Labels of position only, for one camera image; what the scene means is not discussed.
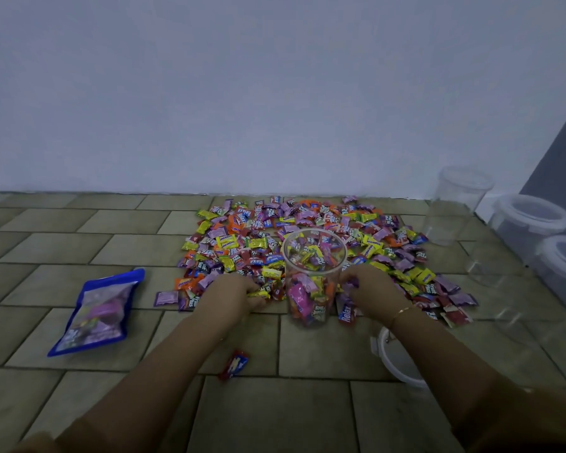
white wall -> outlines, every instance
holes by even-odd
[[[566,0],[0,0],[0,190],[517,192],[566,121]]]

blue candy wrapper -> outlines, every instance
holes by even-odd
[[[145,270],[86,281],[65,333],[47,356],[66,355],[124,340],[132,297]]]

floor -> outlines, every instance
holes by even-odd
[[[185,236],[196,229],[195,212],[224,198],[0,194],[0,452],[31,433],[58,435],[192,314],[155,309],[153,298],[171,290],[180,274],[175,264]],[[423,200],[362,203],[415,228],[428,210]],[[480,302],[469,312],[475,322],[453,334],[519,385],[566,388],[566,311],[558,300],[532,275],[515,277],[500,295],[465,274],[468,252],[488,231],[474,217],[460,242],[425,245],[429,267]],[[136,293],[128,339],[46,358],[83,282],[137,266],[147,278]],[[508,298],[525,321],[504,333],[492,319]],[[369,320],[357,318],[349,328],[333,319],[303,330],[286,313],[287,304],[272,304],[221,343],[189,388],[160,451],[242,451],[248,442],[264,451],[274,445],[314,452],[460,450],[431,396],[395,381],[370,352]],[[223,384],[214,375],[234,348],[251,359],[240,377]]]

bracelet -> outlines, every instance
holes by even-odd
[[[406,312],[407,310],[410,310],[413,308],[413,305],[409,305],[408,307],[405,307],[401,310],[398,311],[398,313],[396,315],[394,315],[392,321],[390,322],[390,327],[388,327],[389,331],[392,331],[392,327],[394,326],[394,321],[400,316],[402,315],[404,312]]]

